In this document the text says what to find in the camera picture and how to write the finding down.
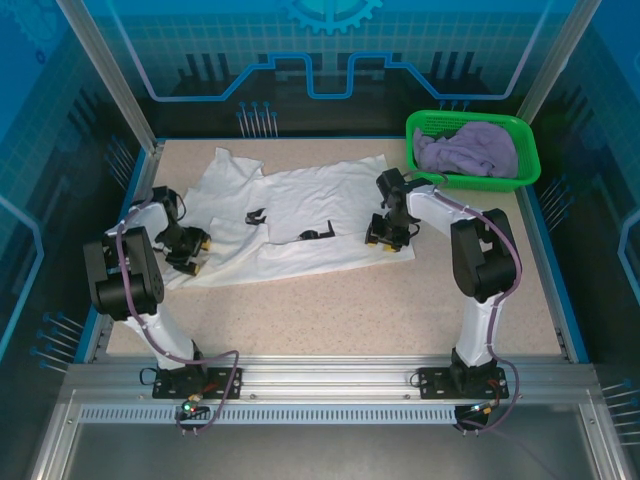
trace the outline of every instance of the purple cloth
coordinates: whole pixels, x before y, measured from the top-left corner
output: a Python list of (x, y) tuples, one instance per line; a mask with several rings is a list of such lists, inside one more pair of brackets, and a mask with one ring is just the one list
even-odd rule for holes
[(451, 138), (413, 133), (413, 155), (422, 170), (478, 177), (515, 178), (518, 154), (507, 131), (487, 122), (469, 122)]

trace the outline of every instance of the green basket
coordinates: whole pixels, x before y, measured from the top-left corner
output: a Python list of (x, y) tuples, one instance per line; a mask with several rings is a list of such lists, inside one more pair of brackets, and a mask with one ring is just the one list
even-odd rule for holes
[[(536, 150), (531, 127), (516, 117), (491, 113), (452, 112), (441, 110), (420, 110), (407, 118), (407, 161), (409, 168), (418, 168), (413, 158), (413, 132), (420, 128), (422, 133), (435, 136), (445, 130), (458, 130), (467, 122), (489, 122), (504, 128), (516, 147), (518, 154), (517, 178), (473, 177), (469, 175), (449, 175), (446, 188), (485, 190), (491, 192), (512, 192), (518, 187), (531, 185), (540, 176), (540, 159)], [(436, 174), (418, 173), (433, 183), (442, 182)]]

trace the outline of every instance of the beige table surface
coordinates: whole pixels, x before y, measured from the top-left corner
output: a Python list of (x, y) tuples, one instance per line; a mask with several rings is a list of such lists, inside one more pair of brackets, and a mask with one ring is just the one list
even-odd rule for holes
[[(405, 142), (398, 139), (170, 140), (155, 184), (184, 195), (213, 160), (216, 147), (263, 160), (265, 174), (378, 154), (386, 156), (390, 168), (407, 170)], [(522, 257), (522, 283), (504, 307), (497, 351), (560, 353), (515, 196), (450, 193), (472, 206), (503, 209)], [(451, 271), (450, 243), (424, 226), (412, 242), (416, 259), (408, 262), (250, 285), (167, 290), (165, 305), (208, 353), (235, 348), (253, 355), (448, 354), (464, 307)], [(135, 333), (118, 322), (107, 352), (149, 355)]]

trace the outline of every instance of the cable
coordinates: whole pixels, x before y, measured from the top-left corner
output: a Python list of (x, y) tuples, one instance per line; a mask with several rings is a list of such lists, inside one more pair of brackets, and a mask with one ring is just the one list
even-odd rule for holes
[(518, 255), (518, 251), (516, 250), (516, 247), (513, 245), (513, 243), (511, 243), (511, 240), (507, 238), (504, 232), (500, 230), (495, 223), (493, 223), (487, 217), (482, 215), (482, 213), (476, 212), (475, 210), (472, 210), (468, 206), (464, 206), (456, 202), (455, 200), (452, 200), (442, 195), (438, 191), (436, 191), (434, 195), (441, 202), (463, 213), (468, 213), (469, 215), (477, 218), (482, 223), (487, 225), (498, 236), (498, 238), (502, 241), (502, 243), (505, 244), (505, 246), (507, 247), (507, 250), (509, 251), (509, 254), (511, 255), (511, 258), (513, 258), (513, 262), (516, 267), (516, 278), (513, 281), (513, 285), (511, 285), (511, 288), (509, 288), (506, 292), (504, 292), (502, 295), (496, 298), (496, 300), (493, 302), (493, 305), (491, 307), (491, 314), (489, 315), (489, 327), (487, 328), (487, 351), (489, 352), (489, 355), (491, 355), (491, 357), (494, 358), (497, 362), (504, 363), (511, 370), (513, 370), (513, 376), (515, 377), (515, 387), (513, 392), (513, 398), (511, 399), (511, 403), (507, 407), (507, 411), (495, 423), (489, 425), (488, 427), (484, 427), (482, 430), (480, 430), (480, 432), (492, 431), (492, 430), (495, 430), (495, 428), (498, 425), (502, 424), (506, 420), (506, 418), (511, 414), (511, 412), (513, 411), (513, 408), (516, 406), (516, 402), (518, 401), (518, 397), (520, 395), (520, 375), (518, 373), (518, 369), (513, 363), (501, 358), (493, 350), (493, 330), (496, 323), (496, 317), (498, 315), (498, 307), (502, 302), (504, 302), (504, 300), (509, 295), (511, 295), (516, 290), (516, 288), (518, 288), (518, 285), (520, 285), (520, 281), (522, 280), (522, 263), (520, 261), (520, 256)]
[(410, 238), (410, 239), (411, 239), (411, 238), (413, 238), (413, 237), (415, 237), (417, 234), (419, 234), (419, 233), (420, 233), (420, 225), (418, 225), (418, 224), (414, 224), (414, 225), (416, 226), (416, 231), (415, 231), (415, 232), (413, 232), (411, 235), (409, 235), (409, 238)]
[[(468, 425), (474, 426), (478, 428), (479, 432), (482, 431), (489, 431), (486, 428), (482, 428), (482, 424), (478, 423), (478, 422), (474, 422), (472, 420), (462, 420), (463, 423), (466, 423)], [(455, 427), (460, 430), (461, 432), (463, 432), (464, 430), (459, 426), (459, 425), (455, 425)], [(508, 435), (504, 432), (501, 432), (500, 430), (491, 430), (491, 433), (493, 433), (494, 435), (497, 435), (499, 437), (504, 438), (505, 440), (515, 443), (516, 445), (518, 445), (527, 455), (529, 455), (529, 457), (531, 457), (531, 459), (536, 462), (545, 472), (547, 472), (551, 478), (555, 479), (555, 480), (562, 480), (562, 477), (560, 477), (560, 475), (558, 475), (556, 472), (554, 472), (551, 467), (549, 467), (546, 463), (544, 463), (542, 461), (542, 459), (536, 455), (535, 453), (533, 453), (533, 451), (524, 443), (522, 442), (520, 439), (518, 439), (515, 436), (512, 435)]]
[(497, 380), (494, 380), (493, 378), (489, 380), (487, 383), (491, 386), (491, 388), (493, 388), (493, 391), (496, 392), (495, 408), (498, 408), (500, 406), (500, 384), (497, 382)]
[[(230, 351), (225, 352), (223, 354), (216, 355), (215, 357), (201, 358), (200, 360), (192, 360), (192, 359), (180, 358), (180, 357), (176, 357), (175, 355), (172, 355), (170, 352), (167, 352), (162, 347), (160, 347), (160, 345), (158, 345), (156, 343), (156, 341), (153, 339), (153, 337), (149, 333), (149, 331), (147, 329), (146, 322), (142, 319), (142, 317), (140, 317), (140, 315), (138, 314), (138, 312), (136, 310), (136, 307), (135, 307), (135, 305), (133, 303), (133, 295), (131, 293), (131, 281), (129, 279), (129, 271), (127, 270), (127, 262), (126, 262), (126, 257), (124, 255), (124, 248), (123, 248), (123, 245), (122, 245), (122, 234), (124, 232), (125, 225), (129, 221), (131, 221), (131, 219), (133, 217), (135, 217), (140, 210), (142, 210), (145, 207), (147, 207), (147, 205), (149, 205), (150, 203), (151, 203), (151, 198), (148, 198), (142, 204), (136, 205), (134, 207), (134, 209), (132, 209), (124, 217), (124, 219), (118, 224), (118, 228), (116, 230), (116, 250), (118, 252), (118, 263), (120, 265), (120, 272), (122, 274), (122, 283), (123, 283), (123, 286), (124, 286), (125, 298), (127, 300), (127, 307), (129, 309), (129, 313), (131, 313), (131, 316), (136, 320), (136, 322), (140, 326), (140, 328), (142, 330), (142, 333), (144, 334), (144, 338), (147, 340), (147, 342), (149, 342), (149, 345), (151, 345), (151, 347), (156, 352), (158, 352), (160, 355), (168, 358), (169, 360), (173, 360), (174, 362), (182, 363), (184, 365), (204, 365), (206, 363), (218, 362), (218, 361), (222, 360), (223, 358), (226, 358), (226, 357), (228, 357), (230, 355), (234, 356), (233, 367), (231, 368), (231, 374), (229, 376), (229, 381), (227, 382), (227, 385), (226, 385), (226, 387), (224, 389), (224, 392), (222, 394), (222, 398), (220, 399), (220, 404), (218, 405), (218, 408), (216, 409), (215, 414), (211, 416), (211, 419), (206, 424), (200, 426), (197, 429), (198, 431), (206, 430), (209, 427), (211, 427), (211, 425), (213, 425), (213, 423), (215, 423), (215, 421), (220, 417), (220, 413), (222, 412), (222, 408), (224, 407), (224, 404), (227, 401), (227, 397), (229, 396), (229, 391), (231, 390), (231, 385), (233, 384), (233, 379), (236, 376), (236, 370), (238, 368), (238, 361), (240, 359), (240, 353), (237, 350), (230, 350)], [(182, 424), (180, 423), (180, 419), (178, 417), (176, 417), (176, 425), (179, 428), (182, 428), (182, 431), (183, 431), (183, 434), (184, 434), (186, 429), (184, 427), (182, 427)]]
[(182, 215), (179, 216), (178, 219), (176, 220), (176, 221), (179, 222), (187, 214), (187, 206), (184, 204), (184, 200), (182, 199), (182, 195), (180, 195), (178, 192), (176, 192), (176, 196), (180, 199), (180, 204), (182, 205)]
[[(511, 285), (511, 288), (509, 288), (506, 292), (504, 292), (502, 295), (500, 295), (498, 298), (496, 298), (496, 300), (493, 302), (493, 305), (491, 307), (491, 314), (489, 316), (489, 327), (487, 328), (487, 350), (489, 352), (489, 355), (491, 355), (491, 357), (494, 358), (497, 362), (504, 363), (505, 365), (509, 366), (509, 368), (511, 368), (511, 370), (513, 371), (513, 376), (515, 377), (515, 387), (514, 387), (513, 397), (511, 399), (511, 402), (509, 403), (509, 406), (507, 407), (507, 411), (504, 413), (504, 415), (502, 415), (497, 421), (495, 421), (494, 423), (492, 423), (489, 426), (482, 425), (481, 423), (474, 422), (472, 420), (461, 420), (461, 422), (465, 423), (467, 425), (471, 425), (471, 426), (476, 427), (478, 433), (484, 433), (484, 432), (493, 433), (495, 435), (498, 435), (499, 437), (502, 437), (502, 438), (504, 438), (506, 440), (509, 440), (509, 441), (517, 444), (538, 465), (540, 465), (540, 467), (542, 467), (551, 477), (553, 477), (556, 480), (560, 480), (560, 476), (558, 476), (553, 470), (551, 470), (551, 468), (549, 468), (523, 442), (521, 442), (516, 437), (512, 437), (511, 435), (507, 435), (506, 433), (503, 433), (503, 432), (497, 430), (497, 427), (500, 424), (502, 424), (506, 420), (506, 418), (511, 414), (511, 412), (514, 409), (514, 407), (516, 406), (516, 402), (518, 401), (518, 397), (520, 396), (520, 375), (518, 374), (518, 369), (516, 368), (516, 366), (513, 363), (511, 363), (508, 360), (505, 360), (505, 359), (501, 358), (493, 350), (493, 330), (494, 330), (494, 327), (495, 327), (496, 317), (497, 317), (497, 314), (498, 314), (498, 307), (500, 306), (500, 304), (502, 302), (505, 301), (505, 299), (509, 295), (511, 295), (518, 288), (518, 286), (520, 285), (520, 281), (522, 280), (522, 262), (520, 261), (520, 256), (518, 255), (518, 251), (516, 250), (516, 248), (513, 245), (513, 243), (504, 234), (504, 232), (502, 230), (500, 230), (498, 228), (498, 226), (496, 224), (494, 224), (491, 220), (489, 220), (487, 217), (482, 215), (482, 213), (476, 212), (475, 210), (472, 210), (468, 206), (461, 205), (458, 202), (456, 202), (455, 200), (452, 200), (452, 199), (440, 194), (437, 191), (435, 192), (435, 196), (436, 196), (436, 198), (438, 200), (444, 202), (445, 204), (449, 205), (450, 207), (453, 207), (456, 210), (459, 210), (459, 211), (461, 211), (463, 213), (468, 213), (469, 215), (472, 215), (473, 217), (477, 218), (482, 223), (484, 223), (486, 226), (488, 226), (498, 236), (498, 238), (502, 241), (502, 243), (505, 244), (505, 246), (507, 247), (507, 250), (509, 251), (509, 254), (511, 255), (511, 258), (513, 258), (513, 261), (514, 261), (515, 267), (516, 267), (516, 278), (515, 278), (515, 280), (513, 282), (513, 285)], [(462, 428), (459, 425), (456, 425), (456, 428), (458, 430), (462, 431)]]
[(444, 182), (438, 183), (437, 184), (438, 187), (444, 187), (445, 185), (449, 184), (449, 176), (446, 173), (441, 173), (441, 172), (430, 172), (428, 170), (420, 170), (420, 169), (418, 169), (418, 170), (411, 170), (411, 171), (409, 171), (407, 173), (403, 173), (402, 176), (403, 177), (408, 177), (408, 176), (414, 175), (416, 173), (426, 173), (426, 174), (429, 174), (429, 175), (439, 175), (440, 177), (442, 177)]
[(140, 370), (140, 373), (138, 374), (138, 378), (140, 379), (140, 384), (141, 385), (153, 385), (154, 382), (144, 383), (144, 380), (142, 379), (142, 375), (144, 374), (144, 372), (146, 370), (151, 370), (152, 372), (155, 372), (156, 375), (158, 374), (158, 369), (157, 368), (144, 367), (142, 370)]
[(420, 385), (416, 385), (415, 383), (413, 383), (414, 377), (419, 374), (420, 372), (414, 372), (413, 375), (409, 377), (409, 385), (411, 385), (413, 388), (420, 388)]

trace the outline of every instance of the white cloth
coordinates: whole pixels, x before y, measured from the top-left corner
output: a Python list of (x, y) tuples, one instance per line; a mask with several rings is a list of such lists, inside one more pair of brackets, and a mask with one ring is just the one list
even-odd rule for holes
[[(184, 198), (187, 214), (180, 222), (209, 231), (211, 249), (197, 259), (196, 277), (167, 270), (168, 288), (264, 282), (415, 258), (412, 247), (390, 253), (364, 243), (371, 215), (384, 213), (376, 186), (387, 169), (383, 155), (268, 176), (262, 166), (216, 149)], [(247, 212), (260, 208), (266, 222), (247, 225)], [(335, 237), (298, 240), (306, 230), (326, 232), (328, 220)]]

